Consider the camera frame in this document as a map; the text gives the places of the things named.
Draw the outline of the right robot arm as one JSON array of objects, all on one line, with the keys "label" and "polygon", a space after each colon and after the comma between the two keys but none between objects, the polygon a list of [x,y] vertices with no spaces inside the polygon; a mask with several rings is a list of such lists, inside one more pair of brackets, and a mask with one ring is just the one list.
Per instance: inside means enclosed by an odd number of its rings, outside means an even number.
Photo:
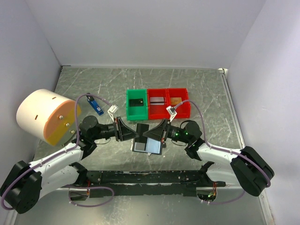
[{"label": "right robot arm", "polygon": [[145,131],[143,136],[161,143],[167,139],[185,143],[185,152],[191,159],[209,164],[199,174],[199,182],[206,187],[221,181],[239,185],[248,194],[259,196],[270,186],[275,175],[273,169],[252,147],[232,150],[206,143],[199,125],[193,120],[188,120],[184,127],[176,127],[169,120],[163,119],[159,125]]}]

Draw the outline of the gold VIP card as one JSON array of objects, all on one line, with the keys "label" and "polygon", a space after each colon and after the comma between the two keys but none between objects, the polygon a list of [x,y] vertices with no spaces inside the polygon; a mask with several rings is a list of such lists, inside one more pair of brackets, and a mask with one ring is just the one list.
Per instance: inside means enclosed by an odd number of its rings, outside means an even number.
[{"label": "gold VIP card", "polygon": [[182,98],[180,97],[171,97],[170,98],[170,103],[171,105],[177,105],[182,101]]}]

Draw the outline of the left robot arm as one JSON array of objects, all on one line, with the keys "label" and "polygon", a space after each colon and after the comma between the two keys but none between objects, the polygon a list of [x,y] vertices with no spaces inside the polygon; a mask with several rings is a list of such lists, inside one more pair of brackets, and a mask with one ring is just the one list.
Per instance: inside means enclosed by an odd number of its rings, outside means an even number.
[{"label": "left robot arm", "polygon": [[87,183],[87,169],[79,161],[97,147],[96,140],[115,138],[122,142],[139,137],[138,133],[116,117],[111,124],[100,124],[87,116],[79,125],[79,134],[64,148],[40,160],[17,162],[0,188],[0,204],[19,214],[29,211],[46,194],[67,185]]}]

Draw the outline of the black card from holder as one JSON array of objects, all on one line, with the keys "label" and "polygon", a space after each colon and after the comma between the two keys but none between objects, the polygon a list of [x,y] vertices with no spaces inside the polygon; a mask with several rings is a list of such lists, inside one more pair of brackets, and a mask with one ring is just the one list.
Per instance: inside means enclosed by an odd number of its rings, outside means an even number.
[{"label": "black card from holder", "polygon": [[144,132],[147,132],[149,130],[149,124],[142,124],[137,123],[136,125],[136,132],[139,135],[137,138],[135,138],[135,142],[137,143],[147,143],[148,138],[143,135]]}]

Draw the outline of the black leather card holder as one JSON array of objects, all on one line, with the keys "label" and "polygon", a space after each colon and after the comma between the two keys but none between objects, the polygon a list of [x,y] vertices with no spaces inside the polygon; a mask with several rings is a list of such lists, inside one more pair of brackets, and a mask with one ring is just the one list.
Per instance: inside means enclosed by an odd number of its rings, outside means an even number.
[{"label": "black leather card holder", "polygon": [[[131,150],[133,151],[135,145],[135,139],[132,140]],[[159,141],[155,141],[153,139],[148,138],[146,143],[146,150],[145,152],[138,152],[138,153],[146,153],[148,155],[161,155],[163,149],[166,148],[166,143],[162,143]]]}]

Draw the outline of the silver VIP card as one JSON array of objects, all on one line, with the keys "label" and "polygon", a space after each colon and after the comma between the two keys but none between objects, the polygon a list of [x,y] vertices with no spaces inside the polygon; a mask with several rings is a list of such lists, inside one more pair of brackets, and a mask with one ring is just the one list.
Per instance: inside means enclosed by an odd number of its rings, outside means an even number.
[{"label": "silver VIP card", "polygon": [[150,97],[150,104],[151,105],[164,105],[165,98],[164,97]]}]

